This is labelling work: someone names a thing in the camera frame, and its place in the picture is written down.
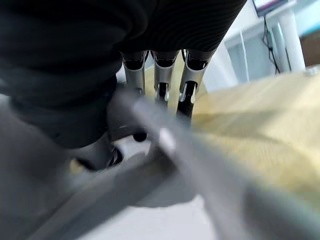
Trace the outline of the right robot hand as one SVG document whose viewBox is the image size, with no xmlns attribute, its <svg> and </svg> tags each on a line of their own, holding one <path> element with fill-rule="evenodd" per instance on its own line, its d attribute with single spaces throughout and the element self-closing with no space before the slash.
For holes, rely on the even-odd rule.
<svg viewBox="0 0 320 240">
<path fill-rule="evenodd" d="M 243 0 L 3 0 L 0 91 L 24 122 L 71 152 L 87 169 L 122 161 L 112 146 L 107 106 L 124 68 L 145 92 L 154 60 L 156 98 L 166 102 L 177 55 L 186 62 L 178 110 L 192 114 L 192 92 Z"/>
</svg>

